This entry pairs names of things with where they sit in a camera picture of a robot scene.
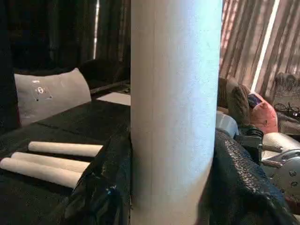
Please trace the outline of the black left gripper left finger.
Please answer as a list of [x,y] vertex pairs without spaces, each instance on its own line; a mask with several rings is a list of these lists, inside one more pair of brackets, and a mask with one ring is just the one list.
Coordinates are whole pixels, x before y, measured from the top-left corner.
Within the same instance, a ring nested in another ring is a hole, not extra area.
[[129,134],[113,136],[81,175],[49,225],[128,225],[131,210]]

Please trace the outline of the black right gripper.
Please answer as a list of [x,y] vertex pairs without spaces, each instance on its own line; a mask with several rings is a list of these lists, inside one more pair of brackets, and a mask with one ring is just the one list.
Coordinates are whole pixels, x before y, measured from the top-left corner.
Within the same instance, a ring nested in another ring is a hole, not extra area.
[[250,154],[254,162],[260,162],[264,133],[254,125],[239,125],[235,140]]

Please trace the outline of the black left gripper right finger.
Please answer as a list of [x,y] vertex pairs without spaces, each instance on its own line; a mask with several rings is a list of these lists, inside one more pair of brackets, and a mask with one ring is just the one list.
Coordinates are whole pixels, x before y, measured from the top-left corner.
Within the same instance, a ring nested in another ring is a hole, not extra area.
[[199,200],[201,225],[298,225],[284,196],[250,154],[216,129],[212,166]]

